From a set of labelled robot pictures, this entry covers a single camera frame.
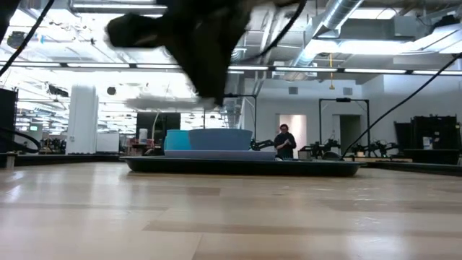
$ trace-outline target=air duct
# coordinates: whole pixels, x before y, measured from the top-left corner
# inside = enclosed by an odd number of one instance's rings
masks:
[[[308,66],[313,59],[319,54],[310,44],[311,39],[316,35],[327,33],[332,30],[339,30],[345,21],[352,15],[352,13],[362,4],[364,0],[330,0],[327,3],[326,11],[321,15],[310,19],[305,33],[305,38],[308,39],[306,46],[300,55],[292,62],[293,66]],[[299,72],[291,72],[284,76],[285,80],[290,80],[296,77],[294,74]]]

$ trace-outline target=floor board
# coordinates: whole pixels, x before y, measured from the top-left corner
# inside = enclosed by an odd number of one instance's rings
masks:
[[[0,172],[2,259],[462,259],[462,178]]]

